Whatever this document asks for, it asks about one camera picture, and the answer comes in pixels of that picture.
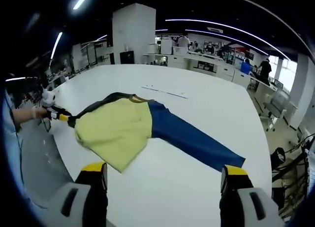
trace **drawer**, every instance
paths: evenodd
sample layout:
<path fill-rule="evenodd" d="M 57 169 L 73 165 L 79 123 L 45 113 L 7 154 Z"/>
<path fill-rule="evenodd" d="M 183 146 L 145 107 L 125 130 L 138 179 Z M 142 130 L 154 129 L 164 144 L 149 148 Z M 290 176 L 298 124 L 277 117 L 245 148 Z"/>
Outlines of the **drawer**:
<path fill-rule="evenodd" d="M 235 71 L 233 81 L 232 81 L 233 83 L 241 85 L 247 89 L 250 81 L 251 81 L 251 78 L 249 75 L 244 74 L 244 73 L 237 71 L 237 70 Z"/>
<path fill-rule="evenodd" d="M 224 74 L 224 73 L 216 73 L 216 77 L 225 79 L 226 81 L 232 82 L 233 76 Z"/>
<path fill-rule="evenodd" d="M 234 71 L 235 71 L 235 69 L 233 69 L 233 68 L 217 66 L 217 73 L 220 73 L 220 74 L 226 74 L 226 75 L 233 77 Z"/>
<path fill-rule="evenodd" d="M 182 68 L 185 69 L 184 64 L 183 63 L 177 63 L 177 62 L 168 62 L 167 63 L 168 67 L 172 67 L 172 68 Z"/>
<path fill-rule="evenodd" d="M 174 63 L 184 63 L 184 58 L 180 56 L 168 56 L 167 59 L 168 62 L 174 62 Z"/>

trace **sleeve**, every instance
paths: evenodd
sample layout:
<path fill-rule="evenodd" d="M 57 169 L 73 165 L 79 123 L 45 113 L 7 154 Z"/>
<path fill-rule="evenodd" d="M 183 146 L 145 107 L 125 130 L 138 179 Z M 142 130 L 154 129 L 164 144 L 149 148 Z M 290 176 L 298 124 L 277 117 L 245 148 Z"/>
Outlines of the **sleeve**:
<path fill-rule="evenodd" d="M 245 158 L 172 114 L 164 105 L 152 101 L 149 102 L 149 108 L 152 116 L 152 137 L 169 142 L 219 172 L 226 164 L 242 167 Z"/>

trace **person in black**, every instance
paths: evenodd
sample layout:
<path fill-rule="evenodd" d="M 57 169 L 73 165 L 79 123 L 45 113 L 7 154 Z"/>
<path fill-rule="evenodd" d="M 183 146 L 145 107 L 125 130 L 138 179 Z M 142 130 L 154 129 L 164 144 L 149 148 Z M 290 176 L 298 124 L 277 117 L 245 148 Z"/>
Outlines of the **person in black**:
<path fill-rule="evenodd" d="M 269 73 L 271 72 L 271 65 L 269 64 L 269 59 L 265 59 L 263 62 L 261 62 L 258 69 L 260 67 L 261 67 L 261 71 L 257 79 L 269 85 L 268 77 L 269 77 Z"/>

